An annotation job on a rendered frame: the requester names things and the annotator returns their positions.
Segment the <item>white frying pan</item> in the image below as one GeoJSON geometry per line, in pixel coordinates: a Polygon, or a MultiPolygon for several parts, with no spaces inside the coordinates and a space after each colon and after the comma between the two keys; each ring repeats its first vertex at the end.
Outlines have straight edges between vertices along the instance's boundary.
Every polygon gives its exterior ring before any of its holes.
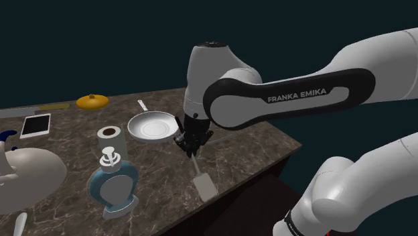
{"type": "Polygon", "coordinates": [[[162,143],[171,139],[179,130],[175,117],[163,111],[150,111],[142,100],[137,101],[143,112],[132,117],[127,129],[130,135],[142,143],[162,143]]]}

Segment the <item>large white rounded vessel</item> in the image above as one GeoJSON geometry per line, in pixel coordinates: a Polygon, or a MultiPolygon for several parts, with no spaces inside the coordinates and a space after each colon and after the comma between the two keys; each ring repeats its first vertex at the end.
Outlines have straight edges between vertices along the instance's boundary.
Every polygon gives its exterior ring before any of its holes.
{"type": "Polygon", "coordinates": [[[0,215],[32,207],[63,183],[67,169],[55,153],[39,148],[5,150],[14,130],[0,133],[0,215]]]}

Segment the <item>yellow round lid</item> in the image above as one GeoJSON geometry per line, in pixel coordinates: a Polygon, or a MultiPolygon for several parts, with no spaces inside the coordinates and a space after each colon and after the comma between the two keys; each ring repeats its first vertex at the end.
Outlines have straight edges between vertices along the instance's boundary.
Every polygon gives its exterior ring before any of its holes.
{"type": "Polygon", "coordinates": [[[109,99],[106,96],[89,94],[79,98],[76,106],[84,110],[96,110],[106,107],[108,103],[109,99]]]}

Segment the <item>grey spatula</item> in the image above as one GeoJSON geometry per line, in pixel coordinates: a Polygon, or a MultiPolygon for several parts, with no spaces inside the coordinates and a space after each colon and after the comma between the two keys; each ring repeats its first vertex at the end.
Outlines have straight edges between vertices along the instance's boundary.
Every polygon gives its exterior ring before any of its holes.
{"type": "Polygon", "coordinates": [[[210,175],[208,173],[200,171],[194,155],[191,155],[191,159],[193,161],[197,173],[196,177],[193,179],[193,183],[202,201],[207,202],[210,199],[214,198],[218,194],[218,191],[210,175]]]}

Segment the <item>blue and white soap dispenser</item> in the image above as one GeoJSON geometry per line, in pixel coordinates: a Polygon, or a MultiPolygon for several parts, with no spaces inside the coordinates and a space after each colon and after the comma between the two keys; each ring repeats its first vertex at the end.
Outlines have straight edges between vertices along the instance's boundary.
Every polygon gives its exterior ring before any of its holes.
{"type": "Polygon", "coordinates": [[[130,162],[122,160],[112,146],[102,149],[99,162],[100,167],[87,181],[87,194],[104,205],[104,219],[122,217],[139,203],[134,195],[139,179],[138,171],[130,162]]]}

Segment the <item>white tablet with black screen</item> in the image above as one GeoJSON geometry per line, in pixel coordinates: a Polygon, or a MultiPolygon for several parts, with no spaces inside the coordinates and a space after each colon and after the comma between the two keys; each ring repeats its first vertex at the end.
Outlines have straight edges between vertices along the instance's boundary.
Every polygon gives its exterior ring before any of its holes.
{"type": "Polygon", "coordinates": [[[50,119],[51,114],[39,114],[25,117],[20,139],[27,139],[50,133],[50,119]]]}

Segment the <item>white paper towel roll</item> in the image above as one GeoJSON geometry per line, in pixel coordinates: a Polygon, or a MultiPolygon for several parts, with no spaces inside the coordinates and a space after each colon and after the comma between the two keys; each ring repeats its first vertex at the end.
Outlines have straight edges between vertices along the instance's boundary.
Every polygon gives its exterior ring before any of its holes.
{"type": "Polygon", "coordinates": [[[129,159],[125,134],[122,128],[114,125],[103,127],[97,131],[97,139],[101,150],[105,147],[112,146],[121,155],[122,160],[127,161],[129,159]]]}

